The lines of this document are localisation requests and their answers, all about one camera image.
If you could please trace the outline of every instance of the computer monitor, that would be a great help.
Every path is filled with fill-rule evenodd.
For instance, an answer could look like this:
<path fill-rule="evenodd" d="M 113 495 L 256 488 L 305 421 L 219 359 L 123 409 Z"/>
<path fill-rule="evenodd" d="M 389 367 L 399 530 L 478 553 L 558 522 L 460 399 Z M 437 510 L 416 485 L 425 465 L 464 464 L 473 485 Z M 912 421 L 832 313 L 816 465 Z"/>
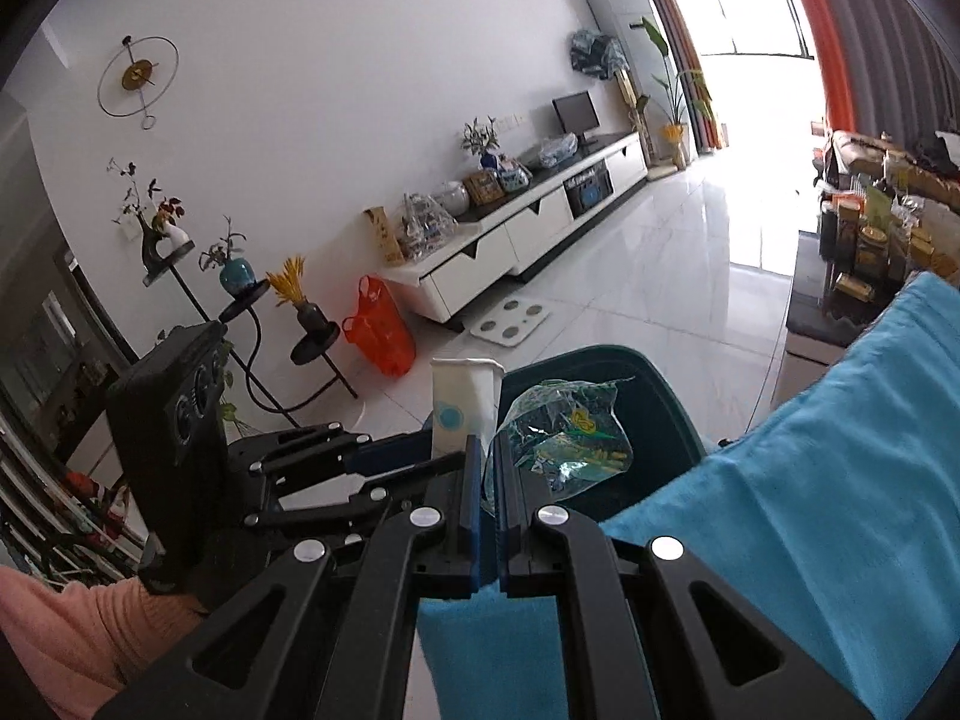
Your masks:
<path fill-rule="evenodd" d="M 553 107 L 557 111 L 563 131 L 574 133 L 581 148 L 593 143 L 587 140 L 586 133 L 600 127 L 600 119 L 597 119 L 589 92 L 554 100 Z"/>

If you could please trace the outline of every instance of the blue towel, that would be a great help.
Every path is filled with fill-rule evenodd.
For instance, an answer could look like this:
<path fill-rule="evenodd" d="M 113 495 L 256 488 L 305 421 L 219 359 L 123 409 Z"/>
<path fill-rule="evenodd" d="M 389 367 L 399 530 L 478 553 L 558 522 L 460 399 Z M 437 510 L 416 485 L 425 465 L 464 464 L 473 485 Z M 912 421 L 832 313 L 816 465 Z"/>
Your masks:
<path fill-rule="evenodd" d="M 603 527 L 678 536 L 902 720 L 960 640 L 960 293 L 920 276 L 819 383 Z M 552 600 L 487 586 L 418 625 L 443 717 L 568 716 Z"/>

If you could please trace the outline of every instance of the curtain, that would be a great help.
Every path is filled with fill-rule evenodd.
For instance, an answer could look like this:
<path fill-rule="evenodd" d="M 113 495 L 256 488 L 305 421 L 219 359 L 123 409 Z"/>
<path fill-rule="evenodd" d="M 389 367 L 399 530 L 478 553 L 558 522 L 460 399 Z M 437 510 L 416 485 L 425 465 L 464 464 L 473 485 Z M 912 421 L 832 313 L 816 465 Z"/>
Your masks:
<path fill-rule="evenodd" d="M 802 1 L 834 128 L 910 148 L 956 127 L 960 79 L 908 0 Z"/>
<path fill-rule="evenodd" d="M 810 22 L 820 75 L 827 100 L 827 124 L 833 129 L 856 131 L 850 75 L 840 36 L 837 34 L 827 0 L 800 0 Z"/>
<path fill-rule="evenodd" d="M 679 71 L 700 70 L 700 57 L 693 47 L 693 41 L 690 38 L 689 30 L 686 28 L 686 22 L 680 13 L 680 7 L 676 0 L 652 0 L 659 13 L 661 21 L 664 23 L 664 37 L 669 42 L 670 50 L 673 53 L 673 60 Z M 707 98 L 697 86 L 691 82 L 689 76 L 682 79 L 683 93 L 688 101 L 704 100 L 709 103 Z M 697 145 L 698 151 L 706 148 L 721 148 L 722 143 L 717 133 L 714 122 L 705 119 L 692 104 L 688 105 L 690 114 L 690 129 L 693 132 L 693 139 Z"/>

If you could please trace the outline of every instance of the white tiled floor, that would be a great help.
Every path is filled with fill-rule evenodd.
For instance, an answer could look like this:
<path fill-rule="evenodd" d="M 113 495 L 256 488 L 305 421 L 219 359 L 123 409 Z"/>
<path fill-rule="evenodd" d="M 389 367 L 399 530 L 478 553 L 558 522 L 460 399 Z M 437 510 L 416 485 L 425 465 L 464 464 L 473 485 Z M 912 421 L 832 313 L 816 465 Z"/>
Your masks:
<path fill-rule="evenodd" d="M 466 324 L 506 295 L 541 299 L 550 317 L 516 348 L 417 317 L 413 369 L 391 380 L 364 365 L 350 374 L 362 396 L 355 429 L 384 437 L 415 430 L 431 408 L 430 360 L 486 357 L 514 370 L 598 343 L 645 354 L 678 395 L 704 438 L 736 439 L 766 418 L 784 354 L 784 319 L 797 230 L 815 229 L 817 204 L 803 170 L 787 179 L 728 149 L 649 184 L 563 252 L 529 284 L 502 281 L 467 310 Z M 324 403 L 327 412 L 332 404 Z M 321 418 L 352 419 L 330 410 Z M 343 500 L 358 477 L 291 496 L 309 506 Z M 439 718 L 419 643 L 406 717 Z"/>

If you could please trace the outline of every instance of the yellow flower pot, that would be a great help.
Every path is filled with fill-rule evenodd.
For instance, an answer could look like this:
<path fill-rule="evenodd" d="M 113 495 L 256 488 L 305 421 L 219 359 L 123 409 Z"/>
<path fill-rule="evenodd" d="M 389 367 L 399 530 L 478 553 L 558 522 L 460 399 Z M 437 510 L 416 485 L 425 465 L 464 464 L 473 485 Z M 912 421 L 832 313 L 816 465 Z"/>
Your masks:
<path fill-rule="evenodd" d="M 671 146 L 678 146 L 683 141 L 683 131 L 685 129 L 686 124 L 664 124 L 661 127 L 661 133 L 667 143 L 670 143 Z"/>
<path fill-rule="evenodd" d="M 686 170 L 686 158 L 683 156 L 683 150 L 680 144 L 683 143 L 683 132 L 686 124 L 664 124 L 661 127 L 661 135 L 667 143 L 673 148 L 673 164 L 677 170 Z"/>

